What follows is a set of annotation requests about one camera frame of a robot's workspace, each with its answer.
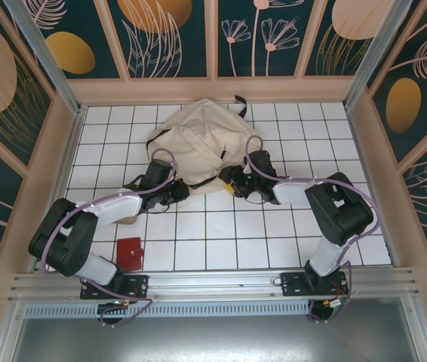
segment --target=bag strap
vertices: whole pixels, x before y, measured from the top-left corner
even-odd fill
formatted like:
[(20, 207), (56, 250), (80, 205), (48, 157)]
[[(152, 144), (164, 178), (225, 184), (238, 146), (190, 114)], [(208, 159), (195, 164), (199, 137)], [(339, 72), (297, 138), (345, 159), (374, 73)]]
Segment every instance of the bag strap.
[(235, 100), (244, 104), (245, 107), (238, 113), (238, 115), (245, 118), (245, 115), (247, 114), (247, 101), (241, 96), (235, 96)]

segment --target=beige bag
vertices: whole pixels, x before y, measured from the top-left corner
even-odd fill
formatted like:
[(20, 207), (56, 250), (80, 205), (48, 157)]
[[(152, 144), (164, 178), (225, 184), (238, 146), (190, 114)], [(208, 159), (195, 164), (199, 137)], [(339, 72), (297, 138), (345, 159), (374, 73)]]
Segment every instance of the beige bag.
[[(247, 107), (245, 100), (236, 99)], [(225, 187), (217, 175), (224, 167), (242, 164), (245, 143), (254, 134), (242, 117), (204, 99), (183, 107), (158, 127), (149, 136), (146, 149), (150, 159), (156, 149), (170, 150), (177, 161), (177, 179), (190, 186), (192, 195), (200, 195)], [(256, 151), (260, 142), (253, 140), (249, 147), (249, 152)], [(165, 152), (158, 152), (155, 158), (170, 161)]]

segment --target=metal frame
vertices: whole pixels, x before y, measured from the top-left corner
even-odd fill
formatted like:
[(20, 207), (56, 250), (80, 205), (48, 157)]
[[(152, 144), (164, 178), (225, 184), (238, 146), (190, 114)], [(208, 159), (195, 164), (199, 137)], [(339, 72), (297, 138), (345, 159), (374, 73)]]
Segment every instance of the metal frame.
[(385, 55), (386, 50), (395, 37), (398, 27), (401, 24), (400, 19), (403, 20), (404, 16), (406, 16), (407, 12), (410, 10), (412, 1), (413, 0), (397, 0), (393, 2), (386, 18), (378, 29), (378, 33), (373, 38), (370, 47), (367, 49), (367, 52), (355, 73), (351, 86), (348, 89), (345, 98), (346, 111), (350, 112), (352, 107), (355, 106), (359, 96), (373, 74), (374, 69)]

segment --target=white tile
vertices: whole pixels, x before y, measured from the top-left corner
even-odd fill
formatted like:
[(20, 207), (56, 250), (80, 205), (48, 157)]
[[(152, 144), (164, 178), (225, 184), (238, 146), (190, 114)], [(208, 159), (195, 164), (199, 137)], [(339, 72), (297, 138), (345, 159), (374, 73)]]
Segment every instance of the white tile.
[(267, 238), (296, 236), (294, 222), (290, 210), (265, 211)]
[(158, 106), (157, 123), (163, 123), (168, 120), (172, 115), (180, 111), (180, 104), (172, 104), (167, 106)]
[(358, 160), (358, 150), (353, 140), (332, 140), (336, 160)]
[(321, 105), (326, 119), (346, 119), (342, 103), (322, 103)]
[(134, 106), (116, 106), (112, 107), (109, 117), (110, 124), (128, 123), (133, 121)]
[(235, 238), (234, 213), (207, 213), (207, 239)]
[(96, 185), (99, 166), (74, 166), (72, 169), (70, 189), (92, 189)]
[[(244, 109), (244, 105), (241, 103), (234, 103), (234, 104), (229, 104), (229, 109), (234, 112), (236, 115), (238, 115), (242, 109)], [(247, 104), (247, 112), (245, 113), (244, 116), (244, 120), (245, 121), (252, 121), (252, 104), (248, 103)]]
[(268, 268), (266, 239), (237, 240), (240, 269)]
[(301, 114), (302, 120), (322, 120), (324, 119), (322, 115), (321, 104), (319, 103), (299, 103), (299, 111)]
[(271, 268), (300, 267), (299, 253), (295, 238), (267, 239), (269, 264)]
[(311, 161), (334, 159), (333, 148), (329, 140), (308, 140), (306, 142)]
[(205, 195), (190, 195), (186, 200), (177, 203), (177, 211), (205, 211)]
[(101, 164), (126, 164), (127, 143), (105, 145)]
[(151, 132), (155, 130), (154, 124), (133, 124), (130, 142), (146, 144)]
[(80, 145), (76, 154), (75, 166), (100, 164), (103, 145)]
[(81, 133), (79, 143), (105, 143), (106, 124), (86, 124)]
[(155, 123), (158, 106), (135, 106), (133, 123)]
[(335, 161), (313, 161), (311, 166), (316, 177), (329, 177), (337, 172)]
[(329, 138), (324, 121), (303, 121), (303, 128), (307, 140), (326, 140)]
[(93, 200), (94, 189), (68, 190), (66, 198), (71, 202)]
[(322, 235), (312, 210), (293, 210), (293, 216), (298, 237)]
[(121, 188), (124, 169), (124, 165), (101, 166), (96, 187), (103, 189)]
[(84, 124), (107, 124), (111, 107), (88, 107)]
[(252, 192), (248, 199), (234, 198), (235, 211), (240, 210), (262, 210), (262, 198), (257, 192)]
[(93, 241), (115, 241), (116, 224), (108, 224), (96, 229)]
[(312, 177), (311, 164), (309, 161), (286, 162), (288, 176), (292, 177)]
[(276, 121), (274, 103), (254, 103), (252, 104), (253, 120), (255, 121)]
[(174, 241), (147, 241), (143, 257), (143, 270), (157, 272), (174, 270), (174, 254)]
[(205, 239), (205, 213), (178, 213), (177, 240)]
[(388, 248), (382, 235), (367, 236), (358, 241), (365, 265), (391, 265)]
[(265, 141), (263, 149), (271, 155), (271, 161), (282, 161), (282, 148), (280, 141)]
[(301, 119), (297, 103), (276, 103), (275, 111), (279, 121), (294, 121)]
[(332, 139), (352, 138), (351, 128), (348, 121), (326, 121), (329, 137)]
[(177, 241), (175, 270), (205, 269), (205, 240)]
[(360, 161), (338, 161), (337, 166), (339, 171), (343, 172), (352, 183), (366, 182)]
[(207, 269), (236, 269), (235, 240), (207, 240)]
[(105, 196), (113, 195), (117, 191), (118, 191), (118, 188), (116, 188), (116, 189), (96, 189), (96, 190), (94, 190), (93, 200), (97, 200), (98, 198), (104, 198)]
[(213, 194), (205, 195), (207, 211), (233, 211), (234, 197), (227, 191), (222, 190)]
[(144, 143), (130, 143), (127, 162), (129, 164), (148, 164), (148, 155)]
[(99, 242), (99, 243), (92, 243), (90, 251), (93, 254), (96, 254), (98, 256), (102, 256), (103, 258), (105, 258), (107, 260), (112, 260), (114, 248), (115, 248), (115, 243)]
[(146, 214), (139, 215), (137, 221), (130, 225), (118, 224), (116, 231), (116, 240), (128, 238), (141, 238), (145, 240), (146, 236)]
[(361, 261), (361, 255), (359, 254), (358, 245), (354, 244), (348, 249), (343, 257), (343, 260), (341, 260), (341, 264), (344, 264), (348, 260), (351, 262), (351, 265), (363, 265), (363, 262)]
[(264, 238), (264, 216), (261, 211), (236, 211), (235, 230), (239, 238)]
[(124, 173), (123, 184), (127, 185), (136, 179), (139, 175), (144, 175), (148, 164), (129, 164), (126, 166), (126, 172)]
[(256, 132), (263, 140), (279, 140), (277, 122), (255, 122)]
[(285, 161), (308, 161), (306, 141), (282, 141)]
[(303, 125), (300, 121), (283, 121), (278, 124), (281, 140), (304, 140)]
[(174, 240), (175, 222), (174, 213), (149, 213), (146, 224), (146, 240)]
[(110, 124), (106, 132), (106, 143), (128, 143), (131, 124)]

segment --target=red card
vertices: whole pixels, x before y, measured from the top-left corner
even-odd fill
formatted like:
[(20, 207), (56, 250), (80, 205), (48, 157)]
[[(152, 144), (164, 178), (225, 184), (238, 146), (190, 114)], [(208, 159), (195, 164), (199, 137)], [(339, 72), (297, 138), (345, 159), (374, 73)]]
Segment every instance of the red card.
[(141, 269), (143, 249), (140, 238), (119, 239), (116, 254), (116, 263), (125, 272)]

